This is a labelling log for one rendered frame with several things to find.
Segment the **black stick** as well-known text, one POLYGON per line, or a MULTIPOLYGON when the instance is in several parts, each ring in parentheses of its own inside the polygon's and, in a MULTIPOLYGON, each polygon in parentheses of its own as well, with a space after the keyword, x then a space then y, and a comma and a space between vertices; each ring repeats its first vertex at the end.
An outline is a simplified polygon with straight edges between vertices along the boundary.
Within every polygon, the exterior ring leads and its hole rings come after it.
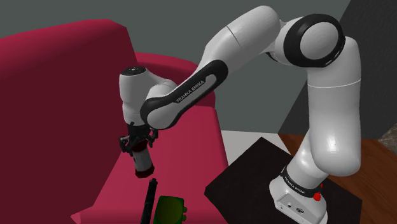
POLYGON ((157 190, 157 184, 158 184, 158 182, 157 182, 156 178, 152 178, 149 181, 140 224, 150 224, 151 215, 152 215, 152 211, 153 211, 153 205, 155 202, 155 194, 156 194, 156 190, 157 190))

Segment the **green box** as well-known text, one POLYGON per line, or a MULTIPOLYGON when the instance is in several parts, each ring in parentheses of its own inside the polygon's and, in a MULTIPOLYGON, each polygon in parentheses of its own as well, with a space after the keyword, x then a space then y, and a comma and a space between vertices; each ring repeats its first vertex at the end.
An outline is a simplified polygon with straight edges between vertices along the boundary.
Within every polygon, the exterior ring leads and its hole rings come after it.
POLYGON ((183 224, 187 207, 180 197, 160 196, 153 217, 153 224, 183 224))

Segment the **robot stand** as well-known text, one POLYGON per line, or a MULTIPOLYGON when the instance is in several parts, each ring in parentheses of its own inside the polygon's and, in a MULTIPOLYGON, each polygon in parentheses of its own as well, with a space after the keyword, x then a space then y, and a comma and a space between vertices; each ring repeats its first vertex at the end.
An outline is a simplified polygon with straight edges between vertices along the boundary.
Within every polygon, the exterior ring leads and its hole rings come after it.
MULTIPOLYGON (((260 137, 205 188, 228 224, 298 224, 274 206, 269 192, 292 156, 260 137)), ((330 179, 323 181, 327 224, 360 224, 362 200, 330 179)))

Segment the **red sofa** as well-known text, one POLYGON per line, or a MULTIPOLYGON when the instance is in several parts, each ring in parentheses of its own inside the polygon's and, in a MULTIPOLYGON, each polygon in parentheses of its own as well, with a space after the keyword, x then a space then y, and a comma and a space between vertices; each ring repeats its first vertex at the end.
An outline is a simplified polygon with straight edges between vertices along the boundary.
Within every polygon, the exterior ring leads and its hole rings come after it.
POLYGON ((182 82, 190 61, 134 51, 83 20, 0 38, 0 224, 139 224, 148 179, 122 153, 121 71, 182 82))

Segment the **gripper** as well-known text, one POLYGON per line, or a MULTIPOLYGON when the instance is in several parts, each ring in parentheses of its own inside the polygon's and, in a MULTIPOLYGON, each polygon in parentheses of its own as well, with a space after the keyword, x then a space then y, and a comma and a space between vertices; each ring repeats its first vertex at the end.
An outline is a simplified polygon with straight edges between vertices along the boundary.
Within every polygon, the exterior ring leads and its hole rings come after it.
POLYGON ((130 122, 128 125, 128 136, 119 137, 120 149, 123 153, 128 153, 133 157, 132 148, 143 140, 147 140, 149 147, 153 147, 153 143, 158 139, 158 130, 150 128, 148 125, 134 125, 130 122))

